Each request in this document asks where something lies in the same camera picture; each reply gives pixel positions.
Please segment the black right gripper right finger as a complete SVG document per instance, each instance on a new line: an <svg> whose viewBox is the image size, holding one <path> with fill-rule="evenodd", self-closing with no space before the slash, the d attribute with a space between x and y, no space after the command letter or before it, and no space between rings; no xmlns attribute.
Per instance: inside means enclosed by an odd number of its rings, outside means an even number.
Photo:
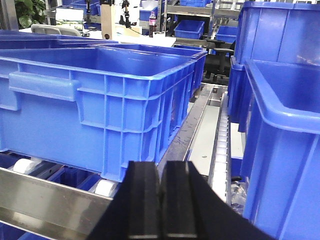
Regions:
<svg viewBox="0 0 320 240"><path fill-rule="evenodd" d="M165 240L271 239L224 203L192 162L167 162L161 187Z"/></svg>

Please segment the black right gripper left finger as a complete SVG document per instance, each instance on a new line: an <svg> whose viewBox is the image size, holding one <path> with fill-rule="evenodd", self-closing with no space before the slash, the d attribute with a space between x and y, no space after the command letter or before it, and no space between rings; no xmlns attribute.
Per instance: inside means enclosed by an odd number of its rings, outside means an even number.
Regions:
<svg viewBox="0 0 320 240"><path fill-rule="evenodd" d="M87 239L160 239L158 190L156 165L130 161L117 193Z"/></svg>

